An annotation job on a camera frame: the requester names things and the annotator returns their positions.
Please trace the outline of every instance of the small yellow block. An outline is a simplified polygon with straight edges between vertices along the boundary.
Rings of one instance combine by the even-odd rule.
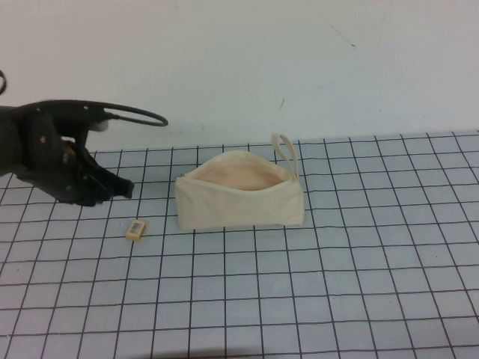
[[[134,219],[126,232],[126,239],[139,241],[147,227],[147,222],[142,219]]]

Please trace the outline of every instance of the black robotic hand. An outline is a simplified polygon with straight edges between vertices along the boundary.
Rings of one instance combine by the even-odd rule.
[[[0,71],[0,94],[6,80]],[[129,118],[106,109],[152,117]],[[13,173],[59,202],[95,206],[114,196],[132,197],[133,183],[97,164],[85,148],[88,132],[117,119],[166,126],[157,114],[128,106],[78,100],[50,100],[0,106],[0,176]]]

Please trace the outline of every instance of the white wall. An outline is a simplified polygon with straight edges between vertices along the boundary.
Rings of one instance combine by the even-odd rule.
[[[479,0],[0,0],[0,105],[165,115],[95,149],[478,127]]]

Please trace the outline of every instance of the pouch handle loop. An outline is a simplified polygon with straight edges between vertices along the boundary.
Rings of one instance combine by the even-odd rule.
[[[286,157],[284,152],[281,150],[280,142],[286,145],[287,149],[290,151],[291,157],[293,158],[294,162],[294,169],[291,161]],[[290,139],[285,135],[279,135],[277,133],[273,133],[271,135],[271,143],[275,149],[275,152],[287,163],[290,168],[291,176],[294,180],[298,180],[299,178],[299,163],[298,163],[298,156],[296,155],[296,151],[294,150],[294,146],[291,143]]]

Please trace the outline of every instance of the white grid surface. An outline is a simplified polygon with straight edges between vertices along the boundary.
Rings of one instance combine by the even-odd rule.
[[[0,358],[479,357],[479,132],[297,143],[304,226],[182,233],[229,149],[95,153],[136,186],[94,208],[0,178]]]

